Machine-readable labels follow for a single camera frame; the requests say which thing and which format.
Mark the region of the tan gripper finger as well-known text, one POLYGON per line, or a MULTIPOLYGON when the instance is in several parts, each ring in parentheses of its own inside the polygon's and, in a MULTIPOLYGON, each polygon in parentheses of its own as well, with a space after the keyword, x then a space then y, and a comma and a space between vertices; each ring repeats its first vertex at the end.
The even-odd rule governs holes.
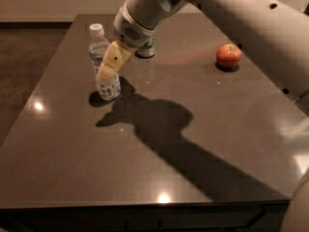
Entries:
POLYGON ((130 47, 126 43, 121 40, 112 42, 104 53, 102 63, 98 69, 98 76, 104 80, 110 80, 130 56, 130 47))

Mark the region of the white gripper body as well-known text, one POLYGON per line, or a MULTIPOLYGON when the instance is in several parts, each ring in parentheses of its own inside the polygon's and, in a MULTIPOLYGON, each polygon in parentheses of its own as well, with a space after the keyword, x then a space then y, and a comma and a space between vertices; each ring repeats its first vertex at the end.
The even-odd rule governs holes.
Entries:
POLYGON ((118 37, 131 47, 140 47, 155 33, 155 20, 147 10, 124 4, 114 19, 118 37))

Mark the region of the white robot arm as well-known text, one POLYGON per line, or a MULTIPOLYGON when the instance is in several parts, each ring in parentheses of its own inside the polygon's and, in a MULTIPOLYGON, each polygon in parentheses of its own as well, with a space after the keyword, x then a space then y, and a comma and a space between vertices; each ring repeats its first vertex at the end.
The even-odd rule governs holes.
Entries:
MULTIPOLYGON (((309 19, 284 4, 272 0, 126 0, 114 20, 120 45, 142 46, 159 23, 186 2, 241 47, 302 112, 308 110, 309 19)), ((121 113, 106 114, 102 123, 133 123, 152 150, 212 198, 253 199, 267 191, 267 186, 182 138, 188 119, 175 103, 155 111, 126 92, 121 113)))

